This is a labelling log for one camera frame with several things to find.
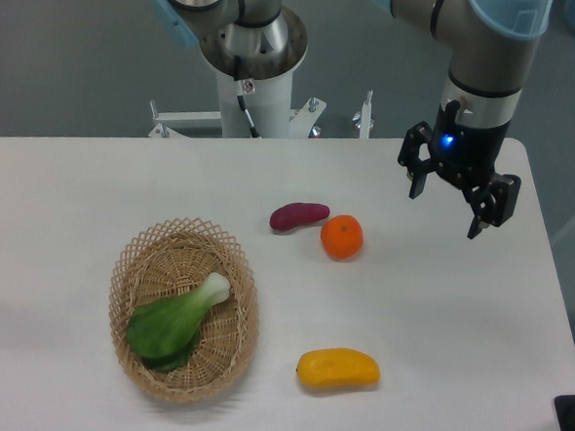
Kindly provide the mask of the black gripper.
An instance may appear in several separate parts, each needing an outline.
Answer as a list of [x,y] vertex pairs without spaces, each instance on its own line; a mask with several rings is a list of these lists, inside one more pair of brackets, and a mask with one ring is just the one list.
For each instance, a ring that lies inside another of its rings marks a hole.
[[[466,190],[465,201],[473,219],[467,232],[475,239],[489,226],[499,227],[515,212],[521,179],[495,171],[495,162],[510,127],[473,128],[457,122],[454,106],[446,113],[440,107],[434,130],[421,121],[404,136],[398,162],[410,180],[408,197],[419,197],[427,176],[436,173],[459,190]],[[430,157],[422,159],[422,146],[429,146]]]

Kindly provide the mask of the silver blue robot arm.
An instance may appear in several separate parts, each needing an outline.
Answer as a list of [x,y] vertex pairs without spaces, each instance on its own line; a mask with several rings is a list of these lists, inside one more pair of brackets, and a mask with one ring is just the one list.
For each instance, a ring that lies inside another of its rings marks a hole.
[[[318,108],[290,107],[292,74],[308,49],[306,28],[282,0],[150,0],[182,45],[198,46],[215,73],[226,137],[305,137]],[[428,175],[460,190],[471,237],[505,223],[518,176],[495,162],[549,23],[551,0],[372,0],[452,50],[433,125],[408,129],[399,154],[419,196]]]

